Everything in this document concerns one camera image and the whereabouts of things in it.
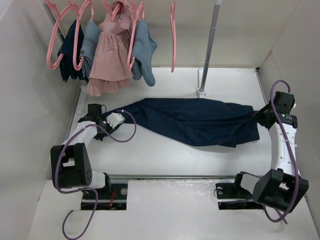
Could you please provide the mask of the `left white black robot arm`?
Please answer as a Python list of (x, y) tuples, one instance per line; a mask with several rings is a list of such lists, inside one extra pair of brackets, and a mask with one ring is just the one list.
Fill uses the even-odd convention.
[(92, 170), (87, 148), (92, 140), (102, 141), (124, 122), (122, 114), (104, 115), (101, 104), (89, 104), (75, 131), (64, 143), (50, 150), (52, 182), (56, 189), (92, 188), (102, 199), (111, 195), (112, 184), (107, 173)]

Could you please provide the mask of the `dark blue denim trousers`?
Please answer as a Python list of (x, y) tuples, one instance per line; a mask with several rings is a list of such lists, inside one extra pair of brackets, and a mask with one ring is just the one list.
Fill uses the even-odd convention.
[(136, 123), (192, 147), (237, 145), (260, 139), (250, 105), (205, 98), (144, 98), (123, 106)]

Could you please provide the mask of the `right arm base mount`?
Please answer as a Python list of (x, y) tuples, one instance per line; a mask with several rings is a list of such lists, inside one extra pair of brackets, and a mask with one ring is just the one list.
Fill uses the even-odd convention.
[(214, 196), (219, 210), (262, 210), (263, 206), (252, 200), (252, 194), (235, 186), (233, 182), (215, 184)]

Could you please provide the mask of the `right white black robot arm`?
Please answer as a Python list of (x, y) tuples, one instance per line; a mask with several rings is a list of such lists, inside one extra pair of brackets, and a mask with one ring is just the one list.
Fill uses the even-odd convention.
[(291, 115), (295, 105), (294, 95), (277, 91), (272, 102), (254, 114), (254, 119), (268, 129), (271, 139), (271, 166), (262, 177), (240, 172), (231, 184), (237, 197), (250, 193), (253, 201), (276, 210), (293, 211), (309, 188), (306, 179), (296, 181), (293, 160), (298, 119)]

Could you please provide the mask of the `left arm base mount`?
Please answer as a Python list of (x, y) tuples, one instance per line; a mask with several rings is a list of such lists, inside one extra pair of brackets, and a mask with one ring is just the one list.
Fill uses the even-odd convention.
[[(127, 209), (128, 180), (112, 178), (110, 190), (97, 189), (97, 211), (125, 211)], [(84, 191), (80, 203), (81, 210), (93, 210), (96, 202), (95, 193)]]

